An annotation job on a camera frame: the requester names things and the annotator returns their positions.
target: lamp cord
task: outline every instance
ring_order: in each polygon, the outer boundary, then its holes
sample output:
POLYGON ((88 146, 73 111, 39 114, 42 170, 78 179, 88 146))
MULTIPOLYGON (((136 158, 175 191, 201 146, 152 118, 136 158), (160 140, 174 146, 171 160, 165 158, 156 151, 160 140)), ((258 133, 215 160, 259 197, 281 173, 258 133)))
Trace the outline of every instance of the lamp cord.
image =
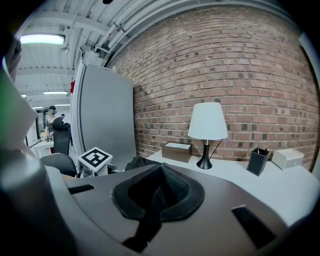
POLYGON ((213 153, 211 154, 209 160, 211 159, 211 157, 213 156, 213 154, 216 152, 217 147, 219 147, 220 143, 223 141, 224 139, 220 140, 220 142, 218 143, 218 145, 215 147, 213 153))

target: wooden box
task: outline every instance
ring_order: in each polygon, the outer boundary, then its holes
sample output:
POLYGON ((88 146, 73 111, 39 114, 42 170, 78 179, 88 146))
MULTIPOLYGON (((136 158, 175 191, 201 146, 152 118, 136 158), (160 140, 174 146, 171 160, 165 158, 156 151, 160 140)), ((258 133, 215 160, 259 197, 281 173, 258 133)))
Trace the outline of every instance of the wooden box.
POLYGON ((192 156, 192 145, 168 142, 162 146, 162 157, 188 163, 192 156))

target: ceiling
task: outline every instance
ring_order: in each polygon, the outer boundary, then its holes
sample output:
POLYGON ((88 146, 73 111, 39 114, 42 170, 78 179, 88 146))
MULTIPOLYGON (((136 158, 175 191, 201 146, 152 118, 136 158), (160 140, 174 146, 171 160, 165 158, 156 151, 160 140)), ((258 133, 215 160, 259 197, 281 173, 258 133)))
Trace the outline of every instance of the ceiling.
MULTIPOLYGON (((75 69, 81 57, 81 46, 95 49, 96 44, 107 34, 109 28, 123 12, 138 0, 114 0, 103 4, 102 0, 47 0, 24 22, 17 37, 29 34, 65 35, 64 45, 29 43, 22 47, 22 57, 18 64, 15 84, 21 94, 33 107, 48 107, 70 103, 69 95, 44 95, 47 91, 69 91, 74 80, 75 69), (69 52, 62 50, 67 44, 69 52)), ((122 48, 143 30, 172 14, 191 8, 208 5, 246 5, 264 9, 291 21, 276 0, 140 0, 125 24, 135 15, 141 18, 136 26, 113 49, 114 58, 122 48)), ((108 38, 109 42, 118 33, 108 38)))

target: white lampshade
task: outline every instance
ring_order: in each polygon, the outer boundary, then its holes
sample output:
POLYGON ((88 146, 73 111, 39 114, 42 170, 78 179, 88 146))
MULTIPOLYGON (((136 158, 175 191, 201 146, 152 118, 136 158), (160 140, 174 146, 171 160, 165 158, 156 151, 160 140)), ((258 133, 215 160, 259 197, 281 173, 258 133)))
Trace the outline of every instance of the white lampshade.
POLYGON ((188 136, 199 140, 222 140, 228 137, 227 125, 220 103, 194 105, 188 136))

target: desk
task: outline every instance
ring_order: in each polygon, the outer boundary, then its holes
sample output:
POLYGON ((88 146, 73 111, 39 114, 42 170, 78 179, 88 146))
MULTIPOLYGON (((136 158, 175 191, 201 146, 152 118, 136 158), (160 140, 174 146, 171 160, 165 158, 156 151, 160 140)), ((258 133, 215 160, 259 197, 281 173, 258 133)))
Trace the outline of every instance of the desk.
POLYGON ((54 147, 54 142, 53 141, 41 141, 35 145, 33 145, 32 147, 30 147, 30 149, 36 154, 36 156, 40 159, 41 157, 44 157, 46 155, 50 155, 50 149, 49 148, 53 148, 54 147))
POLYGON ((256 176, 246 170, 248 162, 211 159, 212 168, 204 170, 196 165, 200 157, 192 156, 185 163, 163 158, 162 150, 147 159, 233 182, 273 209, 287 226, 308 215, 320 194, 320 182, 301 165, 281 170, 268 161, 264 171, 256 176))

